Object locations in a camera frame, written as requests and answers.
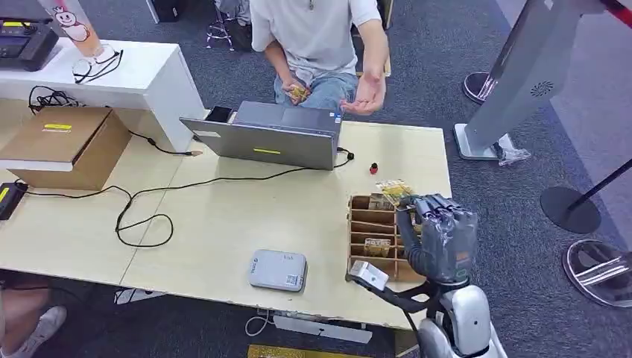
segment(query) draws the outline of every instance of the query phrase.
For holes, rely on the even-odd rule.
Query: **eyeglasses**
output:
[[[114,72],[119,65],[121,65],[121,59],[123,58],[123,50],[114,51],[113,55],[106,60],[95,60],[94,65],[92,62],[81,59],[72,67],[72,75],[75,77],[76,84],[87,84],[96,79],[99,79],[109,73]]]

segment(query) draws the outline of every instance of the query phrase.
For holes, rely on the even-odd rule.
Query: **smartphone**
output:
[[[214,106],[211,113],[204,119],[206,122],[228,123],[228,118],[233,112],[232,108]]]

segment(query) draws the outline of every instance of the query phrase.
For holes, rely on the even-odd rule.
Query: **yellow mat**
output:
[[[250,345],[248,358],[363,358],[348,354],[303,351],[300,349]]]

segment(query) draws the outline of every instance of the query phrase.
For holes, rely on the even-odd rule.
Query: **person's left hand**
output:
[[[349,103],[342,100],[340,106],[343,110],[361,116],[368,116],[377,110],[381,110],[386,96],[386,80],[384,72],[365,72],[358,83],[355,93],[355,101]]]

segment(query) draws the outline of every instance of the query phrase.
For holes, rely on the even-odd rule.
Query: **barcode sticker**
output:
[[[295,274],[289,274],[287,276],[287,278],[285,279],[285,284],[287,285],[292,285],[292,286],[296,286],[298,281],[298,276]]]

